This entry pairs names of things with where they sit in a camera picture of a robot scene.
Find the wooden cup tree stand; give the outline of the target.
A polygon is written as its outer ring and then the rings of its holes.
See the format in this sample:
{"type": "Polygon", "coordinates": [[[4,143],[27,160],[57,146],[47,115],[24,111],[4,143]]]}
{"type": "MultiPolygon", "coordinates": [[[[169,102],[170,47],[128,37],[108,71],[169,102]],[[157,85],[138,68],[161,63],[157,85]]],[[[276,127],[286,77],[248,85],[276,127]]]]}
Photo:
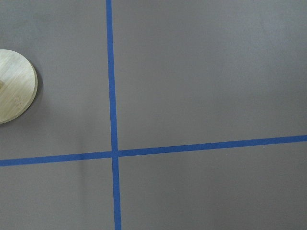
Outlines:
{"type": "Polygon", "coordinates": [[[23,55],[0,51],[0,123],[22,115],[32,104],[38,88],[37,73],[23,55]]]}

